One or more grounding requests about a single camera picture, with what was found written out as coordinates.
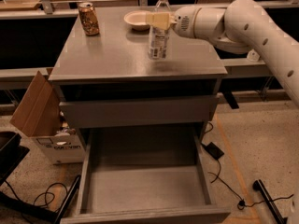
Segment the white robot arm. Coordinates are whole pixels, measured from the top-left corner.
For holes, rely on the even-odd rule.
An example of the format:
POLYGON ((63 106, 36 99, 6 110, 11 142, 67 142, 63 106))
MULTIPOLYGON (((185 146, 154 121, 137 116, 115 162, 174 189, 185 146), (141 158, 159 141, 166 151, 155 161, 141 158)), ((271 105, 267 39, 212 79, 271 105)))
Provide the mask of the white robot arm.
POLYGON ((171 28, 181 36, 204 39, 231 53, 256 51, 284 91, 299 105, 299 43, 285 33, 253 0, 235 0, 226 8, 186 6, 150 12, 145 23, 171 28))

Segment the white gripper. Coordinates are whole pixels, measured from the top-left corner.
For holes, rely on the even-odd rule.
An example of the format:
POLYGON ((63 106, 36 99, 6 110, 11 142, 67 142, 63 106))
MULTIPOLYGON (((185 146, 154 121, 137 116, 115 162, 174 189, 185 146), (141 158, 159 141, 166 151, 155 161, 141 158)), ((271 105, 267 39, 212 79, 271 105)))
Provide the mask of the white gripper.
POLYGON ((174 31, 181 37, 194 38, 195 7, 181 7, 175 16, 169 12, 150 12, 146 14, 146 24, 167 30, 173 24, 174 31))

